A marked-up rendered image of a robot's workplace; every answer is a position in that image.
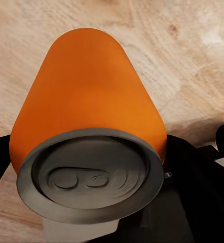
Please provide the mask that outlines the can of soda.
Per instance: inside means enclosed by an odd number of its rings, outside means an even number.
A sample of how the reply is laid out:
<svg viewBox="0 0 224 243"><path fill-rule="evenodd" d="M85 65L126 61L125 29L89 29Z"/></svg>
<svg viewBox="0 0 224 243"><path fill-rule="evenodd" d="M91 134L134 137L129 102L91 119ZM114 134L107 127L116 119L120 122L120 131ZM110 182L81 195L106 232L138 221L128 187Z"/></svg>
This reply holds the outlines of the can of soda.
<svg viewBox="0 0 224 243"><path fill-rule="evenodd" d="M9 142L21 200L71 225L147 206L163 185L166 150L163 120L124 49L93 28L52 44Z"/></svg>

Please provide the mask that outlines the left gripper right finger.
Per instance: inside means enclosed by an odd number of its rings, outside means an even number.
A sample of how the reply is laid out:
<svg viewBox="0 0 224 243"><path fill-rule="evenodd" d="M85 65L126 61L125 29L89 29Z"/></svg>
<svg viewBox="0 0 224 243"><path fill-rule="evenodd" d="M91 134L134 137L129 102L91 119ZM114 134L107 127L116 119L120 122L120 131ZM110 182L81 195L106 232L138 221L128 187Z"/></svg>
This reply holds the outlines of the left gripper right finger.
<svg viewBox="0 0 224 243"><path fill-rule="evenodd" d="M172 135L167 135L165 159L195 243L224 243L224 169Z"/></svg>

